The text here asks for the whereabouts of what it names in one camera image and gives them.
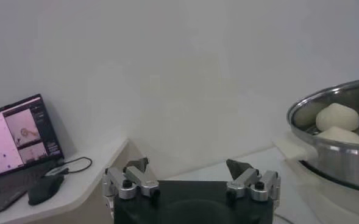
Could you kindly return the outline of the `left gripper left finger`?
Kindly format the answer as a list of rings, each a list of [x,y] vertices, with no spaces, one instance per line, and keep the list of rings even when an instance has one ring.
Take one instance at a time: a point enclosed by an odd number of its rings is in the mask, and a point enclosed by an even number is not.
[[[131,200],[136,197],[137,190],[142,196],[155,198],[160,195],[159,182],[149,178],[146,168],[149,160],[144,157],[136,161],[129,161],[125,167],[109,167],[102,176],[103,196],[112,200],[118,196],[122,200]]]

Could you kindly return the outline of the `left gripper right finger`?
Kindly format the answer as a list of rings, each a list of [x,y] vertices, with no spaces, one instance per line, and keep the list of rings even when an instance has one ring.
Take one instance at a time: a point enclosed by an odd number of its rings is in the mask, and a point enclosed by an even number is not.
[[[235,202],[244,198],[246,194],[258,202],[280,201],[280,175],[276,171],[267,170],[264,174],[252,167],[249,163],[243,163],[228,159],[226,165],[233,178],[226,184],[226,196],[229,202]]]

